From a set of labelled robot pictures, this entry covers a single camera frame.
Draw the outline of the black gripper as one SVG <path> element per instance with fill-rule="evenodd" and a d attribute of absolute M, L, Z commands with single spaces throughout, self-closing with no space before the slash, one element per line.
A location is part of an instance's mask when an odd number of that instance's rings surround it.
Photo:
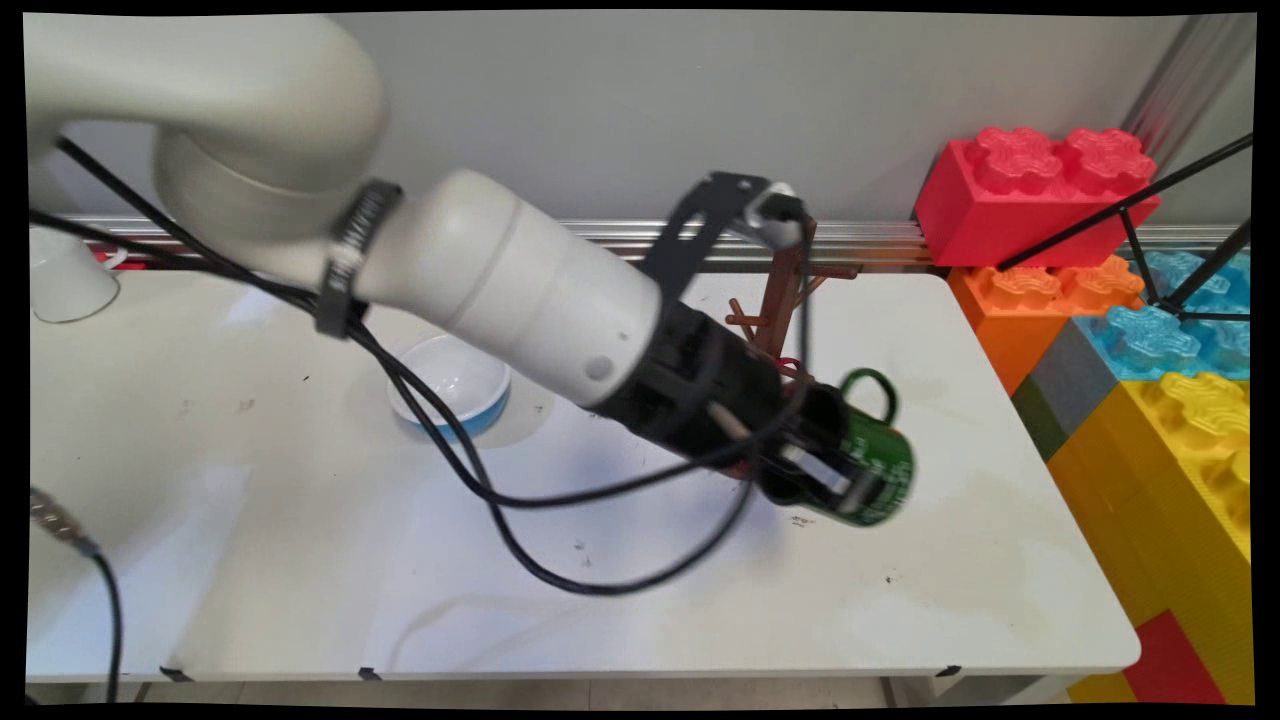
<path fill-rule="evenodd" d="M 748 430 L 773 421 L 795 392 L 778 368 L 742 337 L 680 301 L 662 306 L 649 345 L 631 374 L 591 413 L 686 459 L 705 457 L 733 443 L 708 407 L 724 407 Z M 804 386 L 795 415 L 795 443 L 782 445 L 778 503 L 833 518 L 868 518 L 873 466 L 840 448 L 849 436 L 850 407 L 828 384 Z"/>

